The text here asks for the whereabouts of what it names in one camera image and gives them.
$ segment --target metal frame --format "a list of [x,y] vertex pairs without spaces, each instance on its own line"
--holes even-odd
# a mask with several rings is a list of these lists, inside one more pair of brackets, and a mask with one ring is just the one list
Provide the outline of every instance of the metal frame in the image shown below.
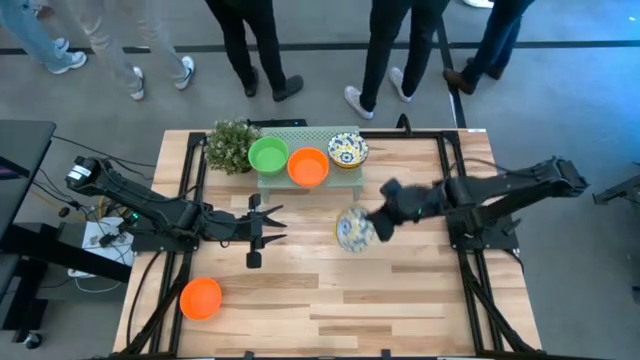
[[[429,130],[419,130],[414,131],[411,128],[411,124],[406,115],[402,114],[398,120],[396,125],[396,129],[400,130],[388,130],[388,131],[361,131],[360,135],[365,139],[434,139],[436,141],[438,147],[438,155],[442,167],[443,176],[449,177],[451,175],[449,171],[449,158],[447,155],[447,144],[448,141],[453,148],[454,159],[456,163],[457,172],[460,176],[466,175],[466,169],[464,166],[464,159],[462,155],[462,149],[460,146],[460,139],[458,135],[458,131],[429,131]],[[203,133],[190,133],[189,134],[189,142],[187,146],[187,153],[185,155],[185,164],[182,172],[182,179],[180,183],[181,191],[186,189],[187,184],[189,183],[190,170],[193,166],[193,158],[196,151],[197,146],[204,145],[206,141],[206,135]],[[195,194],[195,200],[201,201],[203,197],[203,186],[204,186],[204,175],[206,173],[206,163],[204,162],[204,151],[200,156],[200,163],[198,168],[198,176],[196,180],[196,185],[198,185],[198,190]],[[460,274],[462,277],[465,300],[467,305],[467,311],[469,315],[469,322],[471,328],[471,335],[473,338],[474,349],[476,352],[476,357],[479,358],[493,358],[493,359],[556,359],[556,360],[569,360],[569,359],[586,359],[586,358],[577,358],[577,357],[563,357],[563,356],[554,356],[554,355],[546,355],[542,351],[535,351],[526,343],[520,339],[520,337],[511,329],[506,319],[500,314],[500,311],[497,309],[495,304],[493,303],[493,295],[491,292],[491,283],[489,281],[489,273],[487,271],[486,260],[484,257],[483,249],[474,249],[468,252],[463,248],[453,249],[458,254],[458,260],[460,264]],[[476,261],[477,271],[479,275],[479,281],[475,278],[471,270],[471,264],[468,260],[468,255],[472,254]],[[192,252],[187,252],[183,258],[183,266],[187,266],[190,269],[191,260],[192,260]],[[173,274],[173,267],[175,262],[175,253],[168,253],[167,260],[165,263],[165,269],[163,273],[163,281],[160,289],[160,298],[164,296],[164,294],[168,291],[170,286],[170,280]],[[483,307],[485,307],[489,325],[491,329],[492,343],[494,350],[485,350],[483,344],[483,337],[480,328],[480,320],[478,317],[478,309],[476,307],[475,296],[478,297]],[[169,353],[177,354],[179,339],[181,333],[181,325],[182,325],[182,313],[180,309],[176,307],[174,318],[173,318],[173,326],[171,329],[171,337],[169,344]],[[151,348],[149,354],[146,357],[153,358],[154,356],[166,354],[159,353],[158,347],[160,343],[160,334],[162,332],[161,329],[162,323],[156,329],[152,340]],[[502,336],[509,341],[509,344],[514,352],[505,352],[504,346],[502,343]],[[389,350],[381,350],[381,357],[329,357],[331,359],[391,359],[391,353]],[[247,352],[244,357],[223,357],[219,359],[225,360],[253,360],[253,353]],[[255,359],[269,359],[268,357],[260,357]],[[286,358],[287,360],[302,360],[302,359],[317,359],[316,357],[290,357]],[[416,356],[416,357],[395,357],[394,359],[446,359],[446,357],[425,357],[425,356]]]

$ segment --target green bowl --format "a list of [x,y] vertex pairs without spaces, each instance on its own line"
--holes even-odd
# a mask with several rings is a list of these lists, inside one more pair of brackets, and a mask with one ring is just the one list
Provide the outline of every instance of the green bowl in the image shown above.
[[267,136],[256,141],[249,149],[249,163],[262,175],[280,174],[287,165],[289,147],[282,139]]

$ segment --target wooden table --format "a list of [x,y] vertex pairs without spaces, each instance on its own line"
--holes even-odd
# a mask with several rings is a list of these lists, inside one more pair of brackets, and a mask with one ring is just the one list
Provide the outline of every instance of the wooden table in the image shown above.
[[[188,134],[165,133],[154,191],[165,196],[178,193]],[[493,161],[485,132],[462,130],[460,139],[465,157]],[[369,140],[369,145],[359,201],[369,209],[381,205],[379,188],[391,177],[403,184],[430,184],[442,178],[433,140]],[[466,166],[469,175],[495,174],[485,165]],[[194,164],[191,179],[196,168]],[[257,192],[255,173],[226,176],[209,171],[205,183],[205,202],[236,215],[246,213],[248,196]],[[288,236],[261,251],[261,269],[245,267],[247,244],[222,249],[218,243],[201,242],[191,278],[216,279],[223,302],[208,321],[184,320],[179,356],[242,356],[246,350],[256,356],[378,356],[381,349],[391,349],[394,355],[474,354],[458,259],[449,247],[444,218],[404,225],[389,243],[377,242],[363,253],[350,254],[338,246],[332,232],[337,214],[350,203],[348,190],[274,191],[269,205],[285,207],[272,217],[288,228],[265,230]],[[496,305],[522,338],[539,348],[520,266],[502,251],[486,251],[485,256]],[[141,254],[135,259],[114,351],[125,346],[131,302],[151,257]],[[143,285],[132,334],[156,306],[164,258],[159,257]],[[177,258],[174,274],[180,263]],[[489,349],[486,315],[479,303],[478,307]],[[168,348],[172,317],[170,309],[161,350]]]

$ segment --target jeans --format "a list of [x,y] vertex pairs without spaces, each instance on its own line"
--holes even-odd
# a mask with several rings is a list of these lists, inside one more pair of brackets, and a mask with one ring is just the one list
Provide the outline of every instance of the jeans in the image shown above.
[[477,85],[491,66],[504,69],[518,40],[522,15],[535,0],[495,0],[480,48],[473,63],[462,71],[464,80]]
[[[80,26],[89,37],[91,48],[106,65],[111,75],[122,83],[130,94],[142,88],[142,81],[133,72],[133,65],[127,60],[122,45],[112,35],[105,0],[68,0],[69,8],[75,13]],[[155,0],[134,0],[119,2],[122,10],[136,21],[142,38],[174,82],[185,79],[187,72],[169,40]]]
[[224,33],[224,46],[233,70],[244,87],[257,79],[251,67],[244,23],[256,36],[260,62],[274,92],[286,89],[286,78],[280,61],[280,44],[276,32],[272,0],[206,0]]
[[376,106],[378,89],[387,70],[391,47],[409,9],[411,36],[402,91],[407,97],[413,95],[427,68],[433,46],[433,33],[448,4],[449,0],[373,0],[369,17],[371,37],[360,95],[360,105],[365,110],[373,111]]
[[0,23],[38,62],[50,71],[73,64],[71,54],[60,51],[36,19],[29,0],[0,0]]

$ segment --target white sneaker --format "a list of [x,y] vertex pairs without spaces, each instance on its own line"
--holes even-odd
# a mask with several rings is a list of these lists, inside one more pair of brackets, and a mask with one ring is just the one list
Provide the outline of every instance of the white sneaker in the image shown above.
[[196,64],[193,62],[191,56],[185,56],[182,58],[182,65],[184,65],[184,70],[187,73],[187,76],[184,80],[176,83],[176,88],[178,90],[184,90],[189,86],[189,81],[191,81],[191,77],[193,73],[196,71]]
[[493,8],[493,2],[489,0],[462,0],[462,1],[464,1],[465,4],[473,7],[485,8],[485,9]]
[[344,88],[344,98],[347,100],[349,105],[355,110],[360,116],[362,116],[365,120],[373,119],[373,111],[365,110],[362,105],[360,105],[360,94],[362,92],[353,86],[347,86]]
[[57,38],[53,40],[53,43],[56,45],[56,48],[60,51],[66,52],[69,50],[69,40],[65,38]]
[[413,96],[405,96],[404,91],[402,90],[403,78],[404,74],[397,67],[392,67],[391,70],[389,70],[389,80],[396,87],[396,90],[398,90],[398,96],[400,97],[400,100],[404,102],[411,102]]
[[81,68],[87,62],[87,54],[83,53],[82,51],[71,53],[70,55],[71,55],[71,65],[56,71],[49,70],[49,72],[55,75],[64,74],[70,69]]
[[142,73],[142,69],[140,69],[137,66],[133,67],[133,72],[136,73],[136,75],[138,75],[138,77],[140,78],[141,86],[140,86],[140,90],[138,90],[137,93],[131,94],[131,97],[135,101],[140,101],[144,99],[144,74]]

